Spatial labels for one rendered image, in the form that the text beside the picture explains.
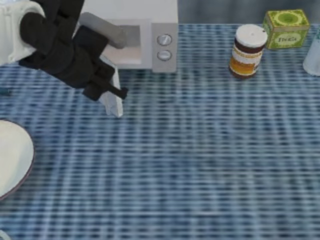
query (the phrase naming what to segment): table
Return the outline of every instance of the table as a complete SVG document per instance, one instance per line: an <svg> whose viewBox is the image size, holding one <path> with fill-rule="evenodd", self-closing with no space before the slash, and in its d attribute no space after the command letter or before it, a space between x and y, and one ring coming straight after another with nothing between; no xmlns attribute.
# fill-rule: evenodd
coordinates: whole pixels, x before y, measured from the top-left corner
<svg viewBox="0 0 320 240"><path fill-rule="evenodd" d="M181 25L177 73L124 70L124 117L42 73L0 69L0 118L36 146L0 202L13 240L320 239L320 78L305 46L228 71L237 25Z"/></svg>

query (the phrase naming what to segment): white plate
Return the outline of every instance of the white plate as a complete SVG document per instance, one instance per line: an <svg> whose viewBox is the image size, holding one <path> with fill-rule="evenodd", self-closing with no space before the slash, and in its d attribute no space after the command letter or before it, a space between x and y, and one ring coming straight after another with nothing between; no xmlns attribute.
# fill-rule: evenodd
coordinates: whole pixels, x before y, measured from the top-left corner
<svg viewBox="0 0 320 240"><path fill-rule="evenodd" d="M35 159L32 138L21 126L0 120L0 200L17 190Z"/></svg>

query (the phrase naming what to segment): dark object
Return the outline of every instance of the dark object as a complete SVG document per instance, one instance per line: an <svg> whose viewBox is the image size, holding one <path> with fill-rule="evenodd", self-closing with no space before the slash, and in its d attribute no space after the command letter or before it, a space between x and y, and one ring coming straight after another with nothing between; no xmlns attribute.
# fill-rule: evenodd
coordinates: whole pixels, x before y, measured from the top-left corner
<svg viewBox="0 0 320 240"><path fill-rule="evenodd" d="M11 90L9 88L0 87L0 96L11 96Z"/></svg>
<svg viewBox="0 0 320 240"><path fill-rule="evenodd" d="M115 69L100 60L109 40L81 26L75 32L85 0L34 0L46 18L37 13L26 14L20 24L24 42L36 52L21 60L21 66L40 69L97 101L105 92L125 99L128 90L110 84Z"/></svg>

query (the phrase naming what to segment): box lid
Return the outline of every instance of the box lid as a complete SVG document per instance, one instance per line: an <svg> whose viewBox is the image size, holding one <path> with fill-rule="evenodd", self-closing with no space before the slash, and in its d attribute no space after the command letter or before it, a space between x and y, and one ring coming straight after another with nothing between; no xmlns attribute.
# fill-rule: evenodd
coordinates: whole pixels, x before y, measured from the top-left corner
<svg viewBox="0 0 320 240"><path fill-rule="evenodd" d="M310 26L308 18L302 9L268 11L267 15L274 28Z"/></svg>

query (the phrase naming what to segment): white lid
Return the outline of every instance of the white lid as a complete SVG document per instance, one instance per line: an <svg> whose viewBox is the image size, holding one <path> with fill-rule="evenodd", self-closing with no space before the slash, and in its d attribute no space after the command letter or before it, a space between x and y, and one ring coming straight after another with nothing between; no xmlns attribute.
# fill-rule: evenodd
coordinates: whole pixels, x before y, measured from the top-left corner
<svg viewBox="0 0 320 240"><path fill-rule="evenodd" d="M245 47L259 48L268 41L268 34L258 25L245 24L237 29L235 38Z"/></svg>

